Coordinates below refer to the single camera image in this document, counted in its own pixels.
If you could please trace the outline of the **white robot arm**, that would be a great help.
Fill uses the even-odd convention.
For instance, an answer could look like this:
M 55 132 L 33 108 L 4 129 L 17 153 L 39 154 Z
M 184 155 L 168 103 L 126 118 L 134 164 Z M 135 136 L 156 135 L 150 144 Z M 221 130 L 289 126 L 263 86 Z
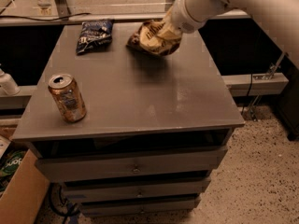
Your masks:
M 232 9 L 248 14 L 299 67 L 299 0 L 175 0 L 162 31 L 180 37 Z

